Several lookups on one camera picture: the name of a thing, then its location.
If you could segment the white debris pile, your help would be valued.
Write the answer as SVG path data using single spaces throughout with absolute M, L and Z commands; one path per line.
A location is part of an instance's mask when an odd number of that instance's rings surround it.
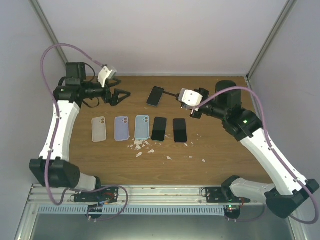
M 132 152 L 134 158 L 154 154 L 156 152 L 150 137 L 147 139 L 132 138 L 131 143 L 127 145 L 126 148 Z

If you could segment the aluminium rail frame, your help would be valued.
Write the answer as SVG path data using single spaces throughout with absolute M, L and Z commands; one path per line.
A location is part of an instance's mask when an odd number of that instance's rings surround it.
M 255 195 L 249 193 L 249 185 L 253 182 L 245 181 L 242 186 L 236 187 L 234 195 L 240 198 L 250 199 L 250 203 L 246 205 L 261 205 L 262 197 L 259 194 L 271 191 L 274 184 L 258 183 Z M 200 195 L 201 188 L 205 186 L 199 185 L 126 185 L 125 190 L 119 188 L 117 202 L 111 203 L 115 205 L 123 205 L 126 201 L 130 205 L 241 205 L 241 203 L 207 203 L 206 198 Z M 70 197 L 76 192 L 68 190 L 64 194 L 63 204 L 80 204 L 93 205 L 91 202 L 71 202 Z

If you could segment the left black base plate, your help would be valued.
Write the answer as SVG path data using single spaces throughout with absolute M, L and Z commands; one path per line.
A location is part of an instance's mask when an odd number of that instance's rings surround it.
M 109 187 L 94 193 L 76 193 L 70 197 L 70 200 L 73 203 L 111 204 L 118 201 L 118 192 L 118 187 Z

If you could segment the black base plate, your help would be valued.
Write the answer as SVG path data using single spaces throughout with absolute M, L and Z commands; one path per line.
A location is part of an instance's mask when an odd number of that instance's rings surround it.
M 111 204 L 118 201 L 118 192 L 118 187 L 109 187 L 94 193 L 76 193 L 70 197 L 70 200 L 73 203 Z
M 230 189 L 221 186 L 206 186 L 201 188 L 200 195 L 206 198 L 207 203 L 242 204 L 250 203 L 251 200 L 236 197 Z

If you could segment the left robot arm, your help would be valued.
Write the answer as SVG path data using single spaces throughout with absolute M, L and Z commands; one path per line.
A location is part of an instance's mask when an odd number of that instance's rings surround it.
M 66 76 L 53 91 L 53 115 L 46 142 L 39 157 L 29 162 L 30 171 L 43 187 L 82 190 L 92 202 L 102 199 L 103 189 L 98 186 L 97 177 L 81 173 L 78 166 L 70 163 L 69 150 L 74 124 L 84 100 L 102 99 L 111 106 L 123 100 L 119 97 L 123 91 L 110 90 L 120 83 L 120 80 L 109 83 L 115 75 L 113 68 L 104 65 L 97 81 L 87 81 L 85 63 L 66 64 Z

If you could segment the black smartphone from white case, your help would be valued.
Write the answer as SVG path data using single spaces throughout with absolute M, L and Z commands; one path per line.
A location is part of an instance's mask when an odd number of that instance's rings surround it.
M 179 97 L 179 93 L 177 94 L 174 94 L 174 93 L 171 93 L 171 92 L 167 92 L 167 91 L 163 91 L 163 94 L 165 95 L 169 95 L 169 96 L 172 96 L 172 97 L 175 97 L 176 99 Z

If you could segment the phone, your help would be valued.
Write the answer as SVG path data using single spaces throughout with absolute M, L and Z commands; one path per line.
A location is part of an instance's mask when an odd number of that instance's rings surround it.
M 103 116 L 91 120 L 91 136 L 94 143 L 103 142 L 107 139 L 106 119 Z
M 129 139 L 129 118 L 128 116 L 117 116 L 114 119 L 114 140 L 116 142 Z
M 163 93 L 164 93 L 163 88 L 154 86 L 149 94 L 146 104 L 153 107 L 157 107 L 160 103 Z

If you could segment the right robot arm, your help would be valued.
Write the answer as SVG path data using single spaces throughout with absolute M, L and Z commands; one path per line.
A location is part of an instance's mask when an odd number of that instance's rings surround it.
M 215 85 L 215 94 L 209 95 L 204 88 L 183 88 L 175 94 L 181 108 L 190 110 L 190 117 L 200 119 L 202 115 L 221 120 L 224 130 L 241 143 L 260 163 L 272 180 L 271 184 L 248 181 L 233 175 L 220 186 L 223 200 L 228 203 L 245 198 L 266 205 L 277 217 L 293 217 L 293 212 L 307 199 L 313 203 L 315 216 L 311 221 L 299 220 L 302 224 L 315 224 L 320 217 L 314 193 L 320 188 L 315 179 L 306 179 L 286 159 L 272 142 L 265 117 L 242 107 L 242 92 L 249 92 L 255 99 L 257 94 L 247 87 L 236 85 L 231 80 L 221 80 Z

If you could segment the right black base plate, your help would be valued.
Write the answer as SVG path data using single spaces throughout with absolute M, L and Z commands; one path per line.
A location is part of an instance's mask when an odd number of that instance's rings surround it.
M 200 195 L 206 198 L 207 203 L 242 204 L 250 203 L 251 200 L 236 197 L 230 189 L 221 186 L 206 186 L 201 188 Z

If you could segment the purple smartphone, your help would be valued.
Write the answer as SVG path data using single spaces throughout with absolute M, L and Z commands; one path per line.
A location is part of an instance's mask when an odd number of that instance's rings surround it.
M 187 137 L 187 126 L 184 118 L 173 119 L 173 138 L 175 143 L 186 143 Z

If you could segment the light blue phone case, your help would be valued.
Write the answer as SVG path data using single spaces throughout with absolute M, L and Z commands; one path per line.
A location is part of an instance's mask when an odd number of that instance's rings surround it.
M 147 140 L 150 136 L 150 117 L 137 115 L 135 117 L 134 137 L 137 140 Z

